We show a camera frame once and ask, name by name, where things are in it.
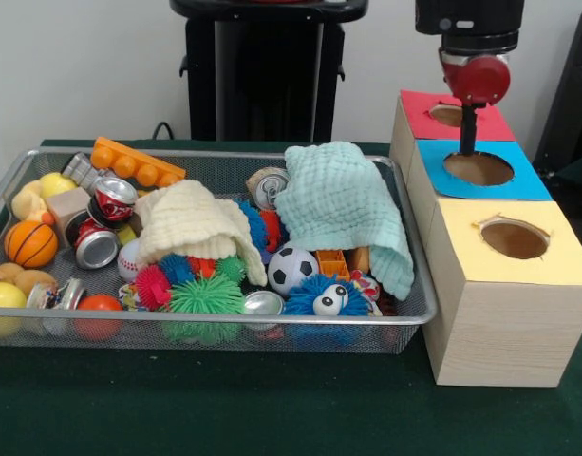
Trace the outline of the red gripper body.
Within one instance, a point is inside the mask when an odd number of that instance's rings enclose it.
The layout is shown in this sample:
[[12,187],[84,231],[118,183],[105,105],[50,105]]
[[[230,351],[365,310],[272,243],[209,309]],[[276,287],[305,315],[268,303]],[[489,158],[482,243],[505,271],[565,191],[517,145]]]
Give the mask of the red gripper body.
[[464,105],[495,105],[509,89],[510,68],[503,54],[461,56],[441,49],[440,60],[444,81]]

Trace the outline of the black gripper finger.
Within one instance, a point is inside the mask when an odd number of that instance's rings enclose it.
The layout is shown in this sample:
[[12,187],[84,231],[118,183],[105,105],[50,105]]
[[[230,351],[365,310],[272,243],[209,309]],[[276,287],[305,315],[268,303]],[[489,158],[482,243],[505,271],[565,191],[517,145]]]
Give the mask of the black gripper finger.
[[459,152],[464,156],[470,156],[475,152],[477,136],[477,112],[469,104],[461,106],[460,123],[460,148]]

